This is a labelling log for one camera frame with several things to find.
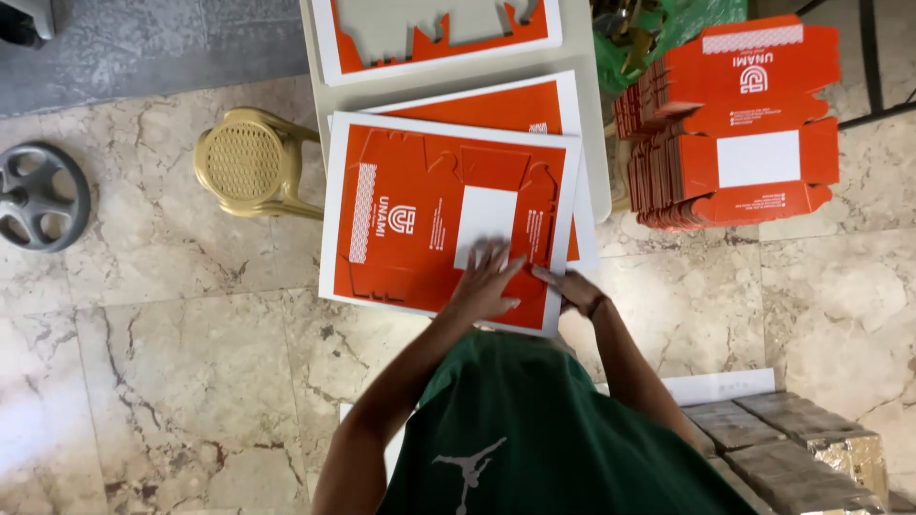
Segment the beige plastic stool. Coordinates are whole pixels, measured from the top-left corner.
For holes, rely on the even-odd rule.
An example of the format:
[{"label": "beige plastic stool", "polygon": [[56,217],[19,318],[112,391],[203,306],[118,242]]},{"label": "beige plastic stool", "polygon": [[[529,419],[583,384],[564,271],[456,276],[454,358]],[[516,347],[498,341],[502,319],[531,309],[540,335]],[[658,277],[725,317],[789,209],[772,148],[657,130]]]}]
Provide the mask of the beige plastic stool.
[{"label": "beige plastic stool", "polygon": [[306,140],[321,142],[311,129],[255,107],[238,107],[197,139],[194,172],[229,214],[323,220],[323,208],[299,200]]}]

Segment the stack of folded boxes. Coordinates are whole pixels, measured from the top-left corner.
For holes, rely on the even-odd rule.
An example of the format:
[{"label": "stack of folded boxes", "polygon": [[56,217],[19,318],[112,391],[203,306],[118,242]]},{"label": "stack of folded boxes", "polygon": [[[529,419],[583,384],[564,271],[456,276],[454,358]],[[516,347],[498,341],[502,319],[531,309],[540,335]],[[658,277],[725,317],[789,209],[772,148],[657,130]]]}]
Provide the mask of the stack of folded boxes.
[{"label": "stack of folded boxes", "polygon": [[757,513],[885,513],[876,433],[792,393],[683,408],[703,457]]},{"label": "stack of folded boxes", "polygon": [[839,181],[832,27],[796,16],[706,28],[614,103],[638,221],[671,231],[807,214]]}]

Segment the unami logo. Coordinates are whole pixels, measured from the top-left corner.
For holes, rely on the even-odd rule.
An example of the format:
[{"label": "unami logo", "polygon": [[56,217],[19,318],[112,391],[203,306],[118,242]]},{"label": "unami logo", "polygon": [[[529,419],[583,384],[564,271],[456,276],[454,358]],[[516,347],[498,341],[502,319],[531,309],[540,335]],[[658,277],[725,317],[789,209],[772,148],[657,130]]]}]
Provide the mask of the unami logo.
[{"label": "unami logo", "polygon": [[767,86],[767,71],[762,66],[748,66],[741,72],[741,93],[765,92]]},{"label": "unami logo", "polygon": [[376,212],[376,236],[385,236],[385,226],[396,233],[413,234],[413,225],[417,219],[417,208],[410,205],[396,205],[388,210],[388,198],[378,199]]}]

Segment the marble floor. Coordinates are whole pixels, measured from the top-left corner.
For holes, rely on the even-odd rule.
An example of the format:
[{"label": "marble floor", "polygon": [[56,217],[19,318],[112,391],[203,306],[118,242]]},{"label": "marble floor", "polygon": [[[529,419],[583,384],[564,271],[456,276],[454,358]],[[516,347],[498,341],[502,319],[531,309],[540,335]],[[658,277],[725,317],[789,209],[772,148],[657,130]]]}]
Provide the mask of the marble floor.
[{"label": "marble floor", "polygon": [[[916,20],[888,5],[896,103],[916,88]],[[837,12],[806,21],[841,28],[845,77],[826,95],[847,119],[867,100],[856,20]],[[318,299],[320,225],[217,209],[191,149],[238,105],[316,125],[308,77],[0,120],[0,148],[40,138],[71,153],[97,206],[65,252],[0,245],[0,510],[307,512],[338,405],[427,323]],[[846,131],[834,199],[809,216],[681,235],[630,214],[598,226],[603,286],[663,377],[775,367],[781,386],[881,433],[911,497],[914,134],[916,113]],[[302,194],[323,203],[317,146],[304,160]],[[603,380],[594,344],[570,344]]]}]

